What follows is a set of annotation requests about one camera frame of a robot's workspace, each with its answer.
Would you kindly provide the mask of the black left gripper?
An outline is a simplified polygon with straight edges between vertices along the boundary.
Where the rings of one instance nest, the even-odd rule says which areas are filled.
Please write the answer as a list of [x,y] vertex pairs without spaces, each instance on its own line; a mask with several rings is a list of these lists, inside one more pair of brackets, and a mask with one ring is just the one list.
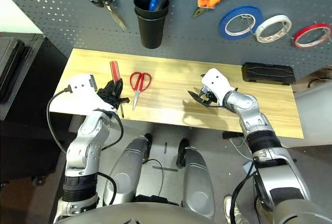
[[97,95],[106,103],[111,105],[113,108],[118,109],[123,103],[130,103],[128,97],[121,97],[123,90],[122,78],[114,82],[109,81],[104,89],[99,89]]

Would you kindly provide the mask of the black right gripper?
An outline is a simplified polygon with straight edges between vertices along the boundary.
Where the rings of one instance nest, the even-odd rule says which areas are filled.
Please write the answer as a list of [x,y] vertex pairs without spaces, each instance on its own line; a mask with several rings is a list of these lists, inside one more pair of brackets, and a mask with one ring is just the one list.
[[204,106],[212,106],[213,102],[218,102],[215,94],[207,86],[202,87],[201,96],[192,91],[188,91],[188,93],[195,101],[202,102]]

